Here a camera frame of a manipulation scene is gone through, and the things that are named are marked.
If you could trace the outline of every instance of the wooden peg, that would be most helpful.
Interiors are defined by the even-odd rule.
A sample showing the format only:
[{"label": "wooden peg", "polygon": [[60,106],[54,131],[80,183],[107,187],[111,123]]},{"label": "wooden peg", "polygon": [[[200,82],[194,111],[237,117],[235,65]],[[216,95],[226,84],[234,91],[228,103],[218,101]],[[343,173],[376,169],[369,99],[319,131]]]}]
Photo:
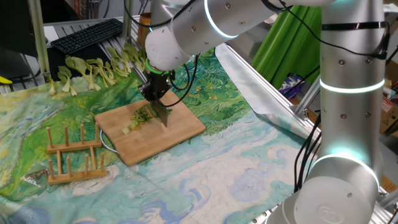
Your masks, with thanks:
[{"label": "wooden peg", "polygon": [[65,146],[69,146],[68,126],[65,126]]},{"label": "wooden peg", "polygon": [[72,177],[72,168],[70,166],[70,157],[67,157],[67,166],[68,166],[68,176]]},{"label": "wooden peg", "polygon": [[88,154],[86,154],[86,161],[85,161],[85,174],[88,175]]},{"label": "wooden peg", "polygon": [[58,175],[62,174],[61,151],[57,150]]},{"label": "wooden peg", "polygon": [[93,170],[97,169],[97,164],[95,162],[95,156],[94,156],[94,148],[93,146],[90,146],[90,153],[91,153],[91,162],[93,163]]},{"label": "wooden peg", "polygon": [[52,160],[51,159],[49,159],[49,172],[50,172],[51,179],[54,179],[54,169],[52,167]]},{"label": "wooden peg", "polygon": [[81,139],[81,144],[85,144],[85,125],[80,124],[80,139]]},{"label": "wooden peg", "polygon": [[47,136],[49,137],[49,146],[50,148],[53,148],[50,127],[46,127],[46,129],[47,129]]},{"label": "wooden peg", "polygon": [[99,132],[98,122],[95,123],[95,141],[100,141],[100,132]]},{"label": "wooden peg", "polygon": [[104,172],[104,152],[101,152],[101,172]]}]

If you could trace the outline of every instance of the green fabric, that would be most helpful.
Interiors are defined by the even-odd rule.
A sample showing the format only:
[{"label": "green fabric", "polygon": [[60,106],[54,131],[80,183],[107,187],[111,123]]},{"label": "green fabric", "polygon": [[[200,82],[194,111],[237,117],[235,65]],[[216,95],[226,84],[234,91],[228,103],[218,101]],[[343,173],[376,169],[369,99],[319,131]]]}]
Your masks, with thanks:
[{"label": "green fabric", "polygon": [[[320,37],[320,7],[294,6],[291,11]],[[252,66],[279,89],[289,73],[305,77],[319,66],[319,55],[319,41],[289,12],[282,12],[254,57]],[[314,73],[307,81],[312,83],[319,73]]]}]

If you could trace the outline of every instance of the tablecloth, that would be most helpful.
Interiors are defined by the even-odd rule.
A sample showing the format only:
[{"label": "tablecloth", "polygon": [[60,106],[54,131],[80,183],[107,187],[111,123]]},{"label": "tablecloth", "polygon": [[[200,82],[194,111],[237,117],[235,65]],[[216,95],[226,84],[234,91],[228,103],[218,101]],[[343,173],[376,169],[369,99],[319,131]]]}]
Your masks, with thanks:
[{"label": "tablecloth", "polygon": [[[184,77],[179,68],[177,85]],[[22,180],[32,166],[56,161],[46,153],[47,126],[54,144],[64,142],[65,125],[70,142],[79,141],[80,123],[86,140],[94,139],[96,114],[143,99],[134,75],[117,79],[105,88],[97,77],[99,92],[73,79],[74,97],[59,83],[55,96],[49,85],[0,96],[0,223],[247,223],[291,194],[303,139],[256,116],[214,50],[200,57],[183,101],[206,126],[203,134],[132,167],[98,149],[97,159],[101,152],[106,158],[103,178],[54,187]],[[83,170],[85,154],[63,159],[70,156],[72,170]]]}]

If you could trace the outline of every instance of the white robotic arm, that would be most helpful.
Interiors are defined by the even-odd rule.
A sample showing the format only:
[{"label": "white robotic arm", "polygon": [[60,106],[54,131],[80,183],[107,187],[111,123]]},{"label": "white robotic arm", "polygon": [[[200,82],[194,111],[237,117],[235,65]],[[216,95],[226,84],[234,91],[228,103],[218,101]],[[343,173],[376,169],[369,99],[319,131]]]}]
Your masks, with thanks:
[{"label": "white robotic arm", "polygon": [[[382,0],[286,0],[322,6],[322,148],[301,190],[267,224],[368,224],[383,173],[378,145],[385,61]],[[279,0],[196,0],[148,35],[150,65],[169,71],[267,19]]]}]

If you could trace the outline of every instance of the wire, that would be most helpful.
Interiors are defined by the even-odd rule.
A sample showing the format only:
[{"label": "wire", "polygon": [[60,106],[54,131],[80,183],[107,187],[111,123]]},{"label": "wire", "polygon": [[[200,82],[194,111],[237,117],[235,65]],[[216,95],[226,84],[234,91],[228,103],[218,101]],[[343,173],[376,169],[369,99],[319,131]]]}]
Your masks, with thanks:
[{"label": "wire", "polygon": [[308,174],[310,173],[310,169],[311,169],[311,165],[312,165],[313,159],[315,158],[315,155],[317,154],[317,152],[318,152],[320,147],[321,147],[321,144],[319,144],[317,149],[315,150],[315,152],[313,152],[313,155],[312,155],[312,158],[311,158],[311,161],[310,161],[310,165],[308,166],[307,174],[305,176],[305,180],[307,179]]},{"label": "wire", "polygon": [[138,11],[138,15],[141,15],[141,9],[142,9],[142,2],[141,2],[141,7],[139,8],[139,11]]},{"label": "wire", "polygon": [[188,9],[188,7],[189,7],[193,2],[195,2],[195,1],[196,1],[196,0],[190,0],[186,5],[184,5],[184,7],[181,8],[181,10],[179,10],[178,13],[176,13],[176,15],[175,15],[173,18],[168,19],[168,20],[166,20],[166,21],[164,21],[164,22],[161,22],[160,24],[155,24],[155,25],[145,25],[145,24],[142,24],[142,23],[136,21],[136,20],[132,17],[132,15],[131,15],[130,12],[128,11],[128,9],[127,9],[126,0],[124,0],[124,10],[125,10],[125,12],[127,13],[127,15],[130,17],[130,19],[133,21],[133,23],[135,23],[135,24],[137,24],[137,25],[139,25],[139,26],[145,27],[145,28],[156,28],[156,27],[161,27],[161,26],[164,26],[164,25],[169,24],[169,23],[172,21],[172,19],[176,19],[178,16],[180,16],[181,13],[183,13],[186,9]]},{"label": "wire", "polygon": [[304,148],[306,148],[304,155],[303,155],[303,161],[302,161],[302,163],[303,162],[306,163],[305,158],[307,157],[307,159],[308,159],[307,154],[309,151],[309,145],[311,145],[312,136],[313,136],[315,130],[317,129],[317,127],[319,126],[320,122],[321,122],[321,116],[319,115],[317,120],[315,121],[315,124],[312,128],[311,133],[308,135],[308,138],[306,138],[306,140],[304,141],[304,144],[301,147],[301,149],[299,150],[299,152],[296,156],[296,159],[294,161],[294,192],[295,193],[301,188],[301,186],[299,184],[299,180],[297,179],[297,164],[299,163],[299,157],[300,157],[301,153],[303,152]]},{"label": "wire", "polygon": [[148,2],[149,2],[149,0],[147,0],[147,1],[145,2],[145,6],[144,6],[144,9],[142,10],[142,13],[145,12],[145,9],[147,8]]},{"label": "wire", "polygon": [[301,163],[300,175],[298,176],[298,188],[301,189],[303,186],[303,177],[304,177],[304,170],[305,165],[307,164],[308,158],[311,156],[312,151],[314,150],[315,146],[318,144],[318,141],[321,138],[321,134],[318,135],[314,143],[312,144],[311,148],[309,148],[309,144],[307,145],[307,154],[304,155],[303,162]]},{"label": "wire", "polygon": [[391,56],[386,60],[386,66],[391,62],[392,58],[398,53],[398,46],[396,50],[391,54]]},{"label": "wire", "polygon": [[192,88],[193,82],[195,81],[195,77],[196,77],[196,74],[197,74],[199,56],[200,56],[200,54],[198,54],[198,55],[196,56],[195,68],[194,68],[194,71],[193,71],[192,80],[191,80],[191,82],[190,82],[190,84],[189,84],[189,87],[188,87],[187,91],[184,93],[184,95],[181,97],[181,99],[179,99],[177,102],[175,102],[175,103],[173,103],[173,104],[171,104],[171,105],[164,105],[164,104],[159,100],[159,98],[157,97],[157,90],[156,90],[156,89],[157,89],[157,86],[155,86],[155,98],[156,98],[156,101],[157,101],[160,105],[162,105],[162,106],[164,106],[164,107],[175,106],[175,105],[179,104],[179,103],[188,95],[189,91],[190,91],[191,88]]},{"label": "wire", "polygon": [[293,86],[293,88],[289,89],[286,93],[284,93],[284,97],[286,97],[289,93],[291,93],[294,89],[296,89],[297,87],[299,87],[301,85],[301,83],[303,83],[305,80],[307,80],[308,78],[311,77],[312,74],[314,74],[321,66],[318,66],[317,68],[315,68],[314,70],[312,70],[312,72],[310,72],[308,75],[306,75],[304,77],[303,80],[301,80],[298,84],[296,84],[295,86]]},{"label": "wire", "polygon": [[187,71],[187,85],[184,88],[179,88],[174,84],[174,81],[172,78],[170,78],[170,83],[172,84],[173,88],[175,88],[178,91],[182,91],[182,90],[186,90],[189,87],[189,83],[191,82],[191,78],[190,78],[190,72],[188,70],[188,67],[186,64],[184,64],[185,67],[185,71]]},{"label": "wire", "polygon": [[[347,49],[347,48],[345,48],[345,47],[342,47],[342,46],[339,46],[339,45],[335,45],[335,44],[331,44],[331,43],[328,43],[328,42],[325,42],[325,41],[323,41],[323,40],[321,40],[319,37],[317,37],[317,35],[315,35],[315,33],[311,30],[311,28],[302,20],[302,19],[300,19],[299,18],[299,16],[297,16],[296,14],[294,14],[287,6],[286,6],[286,3],[284,3],[282,0],[279,0],[279,2],[283,5],[283,7],[285,8],[285,10],[286,11],[288,11],[292,16],[294,16],[297,20],[299,20],[300,22],[301,22],[301,24],[303,24],[307,29],[308,29],[308,31],[310,31],[310,33],[314,36],[314,38],[316,38],[318,41],[320,41],[321,43],[323,43],[323,44],[326,44],[326,45],[329,45],[329,46],[332,46],[332,47],[336,47],[336,48],[339,48],[339,49],[342,49],[342,50],[345,50],[345,51],[347,51],[347,52],[349,52],[349,53],[352,53],[352,54],[355,54],[355,55],[361,55],[361,56],[369,56],[369,57],[374,57],[374,58],[378,58],[378,59],[381,59],[382,58],[382,56],[384,56],[384,54],[382,55],[382,54],[362,54],[362,53],[357,53],[357,52],[353,52],[352,50],[349,50],[349,49]],[[385,44],[384,43],[384,41],[385,41],[385,39],[387,38],[387,36],[388,36],[388,39],[389,39],[389,36],[390,36],[390,23],[388,23],[387,22],[387,27],[388,27],[388,33],[387,33],[387,35],[383,38],[383,40],[382,40],[382,43],[383,44]]]},{"label": "wire", "polygon": [[106,10],[105,10],[105,13],[104,13],[104,17],[103,18],[106,18],[106,16],[108,15],[108,12],[109,12],[109,7],[111,6],[111,0],[108,0],[108,4],[106,5]]},{"label": "wire", "polygon": [[15,84],[15,83],[24,83],[24,82],[31,81],[32,79],[38,77],[40,74],[41,74],[41,70],[39,69],[39,71],[37,71],[37,73],[36,73],[34,76],[32,76],[32,77],[29,77],[29,78],[20,78],[20,79],[18,79],[18,80],[10,80],[10,81],[12,81],[12,84]]}]

